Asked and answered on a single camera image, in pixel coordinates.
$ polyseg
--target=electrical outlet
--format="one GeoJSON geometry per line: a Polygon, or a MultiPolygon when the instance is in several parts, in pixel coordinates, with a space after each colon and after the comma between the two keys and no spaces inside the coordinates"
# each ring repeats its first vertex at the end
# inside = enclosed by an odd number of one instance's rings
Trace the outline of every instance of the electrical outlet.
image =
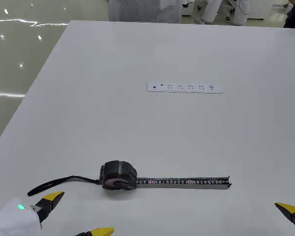
{"type": "Polygon", "coordinates": [[[215,84],[202,83],[147,83],[147,91],[150,92],[203,92],[222,93],[222,89],[215,84]]]}
{"type": "Polygon", "coordinates": [[[204,92],[205,91],[205,87],[203,86],[203,84],[199,84],[198,85],[198,89],[200,92],[204,92]]]}
{"type": "Polygon", "coordinates": [[[175,84],[174,83],[166,83],[167,91],[166,92],[173,92],[175,90],[175,84]]]}
{"type": "Polygon", "coordinates": [[[187,92],[195,92],[195,85],[187,84],[187,92]]]}

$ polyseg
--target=green led light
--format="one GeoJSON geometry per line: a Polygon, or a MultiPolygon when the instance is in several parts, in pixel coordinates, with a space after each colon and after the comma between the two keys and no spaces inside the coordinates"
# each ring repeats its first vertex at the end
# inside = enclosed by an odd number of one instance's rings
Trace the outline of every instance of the green led light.
{"type": "Polygon", "coordinates": [[[21,204],[18,205],[18,208],[21,209],[21,210],[25,209],[25,207],[23,205],[21,205],[21,204]]]}

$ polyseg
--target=white pants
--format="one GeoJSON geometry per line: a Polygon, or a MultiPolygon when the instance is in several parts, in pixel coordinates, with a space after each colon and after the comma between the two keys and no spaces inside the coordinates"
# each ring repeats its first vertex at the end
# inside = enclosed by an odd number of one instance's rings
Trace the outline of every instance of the white pants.
{"type": "MultiPolygon", "coordinates": [[[[207,24],[212,24],[222,0],[209,0],[205,9],[205,12],[201,18],[207,24]]],[[[235,7],[235,14],[233,18],[233,24],[236,26],[242,26],[246,23],[250,8],[250,0],[237,0],[235,7]]]]}

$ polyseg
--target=tape measure lock button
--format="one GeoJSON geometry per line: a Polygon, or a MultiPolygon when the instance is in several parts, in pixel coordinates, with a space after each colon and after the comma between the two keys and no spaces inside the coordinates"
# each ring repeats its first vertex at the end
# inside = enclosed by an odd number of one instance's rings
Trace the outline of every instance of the tape measure lock button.
{"type": "Polygon", "coordinates": [[[126,161],[109,161],[102,165],[99,181],[104,189],[132,190],[137,188],[137,171],[126,161]]]}

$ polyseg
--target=tape measure wrist strap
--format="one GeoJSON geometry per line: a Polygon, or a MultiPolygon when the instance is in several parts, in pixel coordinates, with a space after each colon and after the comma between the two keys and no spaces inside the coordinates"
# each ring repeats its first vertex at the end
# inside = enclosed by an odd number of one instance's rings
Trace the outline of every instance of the tape measure wrist strap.
{"type": "Polygon", "coordinates": [[[91,179],[91,178],[85,178],[85,177],[82,177],[82,176],[68,176],[68,177],[64,177],[64,178],[58,178],[58,179],[54,179],[52,181],[49,181],[47,183],[43,183],[41,184],[40,186],[37,186],[36,188],[32,189],[30,192],[28,192],[28,196],[33,196],[37,193],[40,193],[42,191],[45,191],[49,188],[52,188],[56,185],[59,185],[63,182],[66,182],[68,180],[76,180],[78,179],[79,181],[80,180],[83,180],[83,181],[86,181],[86,182],[90,182],[90,183],[95,183],[97,185],[100,185],[100,181],[98,179],[91,179]]]}

